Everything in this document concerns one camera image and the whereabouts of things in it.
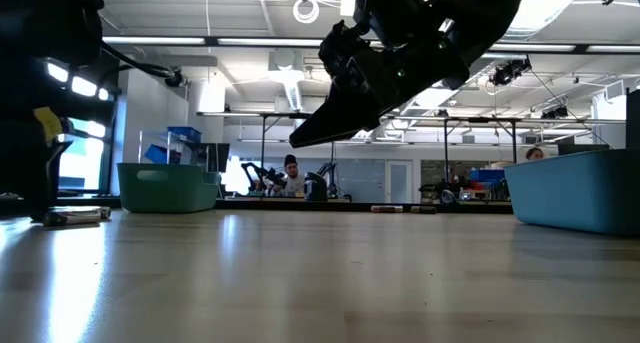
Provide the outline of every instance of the woman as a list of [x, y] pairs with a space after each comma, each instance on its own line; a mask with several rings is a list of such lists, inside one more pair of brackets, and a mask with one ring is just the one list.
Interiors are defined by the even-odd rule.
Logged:
[[540, 160], [540, 159], [544, 159], [544, 152], [542, 151], [542, 149], [538, 147], [533, 147], [527, 151], [528, 161]]

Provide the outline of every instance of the door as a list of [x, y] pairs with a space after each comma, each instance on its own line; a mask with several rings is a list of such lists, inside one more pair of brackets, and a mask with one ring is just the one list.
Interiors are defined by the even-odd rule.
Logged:
[[386, 203], [411, 203], [411, 161], [387, 161], [385, 169]]

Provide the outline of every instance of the teal plastic bin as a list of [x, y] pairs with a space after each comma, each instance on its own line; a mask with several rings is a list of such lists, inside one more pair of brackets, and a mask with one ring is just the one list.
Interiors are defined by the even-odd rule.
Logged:
[[577, 153], [505, 167], [513, 211], [528, 224], [640, 235], [640, 150]]
[[220, 175], [192, 165], [119, 163], [120, 200], [132, 213], [213, 209]]

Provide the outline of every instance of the man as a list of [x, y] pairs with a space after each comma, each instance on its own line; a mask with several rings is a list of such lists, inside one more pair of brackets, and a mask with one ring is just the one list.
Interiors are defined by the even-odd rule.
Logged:
[[272, 197], [296, 197], [304, 194], [304, 177], [298, 171], [298, 162], [294, 155], [288, 154], [284, 158], [284, 171], [287, 177], [284, 179], [287, 185], [273, 186], [271, 190]]

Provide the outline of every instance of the person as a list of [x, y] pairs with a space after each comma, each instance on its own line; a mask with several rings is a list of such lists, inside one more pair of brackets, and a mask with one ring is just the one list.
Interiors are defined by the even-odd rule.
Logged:
[[271, 189], [272, 197], [296, 197], [304, 194], [304, 177], [298, 170], [298, 161], [292, 154], [288, 154], [284, 158], [284, 171], [287, 177], [284, 181], [287, 185], [281, 187], [279, 185], [273, 186]]
[[544, 159], [544, 152], [542, 151], [542, 149], [538, 147], [533, 147], [527, 151], [528, 161], [540, 160], [540, 159]]

